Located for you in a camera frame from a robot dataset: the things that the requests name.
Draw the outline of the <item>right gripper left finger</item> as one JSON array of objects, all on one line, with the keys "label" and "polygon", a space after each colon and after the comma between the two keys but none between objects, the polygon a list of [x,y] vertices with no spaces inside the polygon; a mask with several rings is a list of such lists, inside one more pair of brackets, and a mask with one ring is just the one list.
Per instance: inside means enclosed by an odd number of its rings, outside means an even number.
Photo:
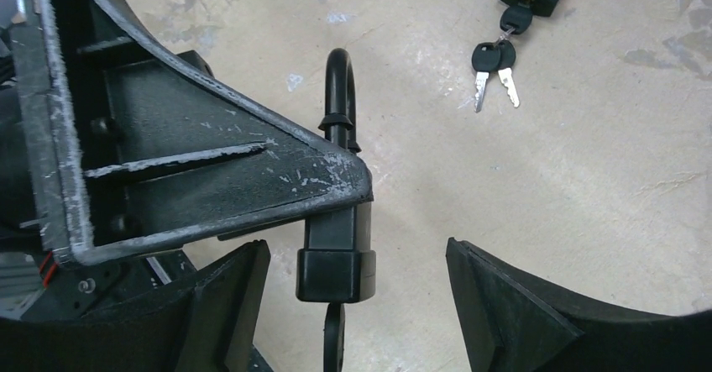
[{"label": "right gripper left finger", "polygon": [[245,371],[270,265],[264,240],[246,243],[191,274],[172,276],[147,259],[158,279],[149,319],[139,325],[141,371]]}]

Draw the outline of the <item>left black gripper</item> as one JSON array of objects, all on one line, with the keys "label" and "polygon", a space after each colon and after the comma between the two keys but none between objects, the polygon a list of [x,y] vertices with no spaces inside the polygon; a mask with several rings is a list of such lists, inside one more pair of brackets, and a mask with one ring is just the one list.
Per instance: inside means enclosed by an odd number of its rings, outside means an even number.
[{"label": "left black gripper", "polygon": [[73,0],[24,0],[1,30],[1,240],[73,263]]}]

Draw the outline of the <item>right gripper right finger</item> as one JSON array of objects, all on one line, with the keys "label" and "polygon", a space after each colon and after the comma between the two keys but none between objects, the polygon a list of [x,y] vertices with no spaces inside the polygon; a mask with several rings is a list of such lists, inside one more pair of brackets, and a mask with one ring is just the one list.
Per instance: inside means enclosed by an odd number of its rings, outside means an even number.
[{"label": "right gripper right finger", "polygon": [[450,284],[472,371],[681,371],[684,325],[553,284],[450,238]]}]

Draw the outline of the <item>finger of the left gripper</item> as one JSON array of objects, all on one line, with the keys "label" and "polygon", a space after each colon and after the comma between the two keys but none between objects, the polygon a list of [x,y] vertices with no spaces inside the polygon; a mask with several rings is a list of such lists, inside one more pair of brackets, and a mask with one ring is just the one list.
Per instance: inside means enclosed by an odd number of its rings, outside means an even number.
[{"label": "finger of the left gripper", "polygon": [[126,0],[73,0],[73,263],[369,202],[366,164],[171,53]]}]

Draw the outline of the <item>single black key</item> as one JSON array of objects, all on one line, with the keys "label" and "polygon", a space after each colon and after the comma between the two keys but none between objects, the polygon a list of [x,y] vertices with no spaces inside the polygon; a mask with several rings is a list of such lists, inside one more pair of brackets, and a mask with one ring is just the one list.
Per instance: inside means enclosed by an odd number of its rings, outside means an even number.
[{"label": "single black key", "polygon": [[324,322],[323,371],[343,369],[345,309],[342,303],[329,303]]}]

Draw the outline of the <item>black key bunch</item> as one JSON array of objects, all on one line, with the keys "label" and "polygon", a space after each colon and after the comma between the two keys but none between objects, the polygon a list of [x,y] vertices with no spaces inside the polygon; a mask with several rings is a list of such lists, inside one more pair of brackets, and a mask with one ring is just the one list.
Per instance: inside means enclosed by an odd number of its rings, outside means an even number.
[{"label": "black key bunch", "polygon": [[516,63],[516,47],[510,41],[512,35],[528,30],[533,19],[531,5],[518,3],[509,6],[500,18],[502,33],[494,42],[482,42],[475,46],[471,65],[475,74],[474,111],[479,113],[484,106],[484,96],[490,74],[496,72],[514,108],[521,105],[513,79],[512,67]]}]

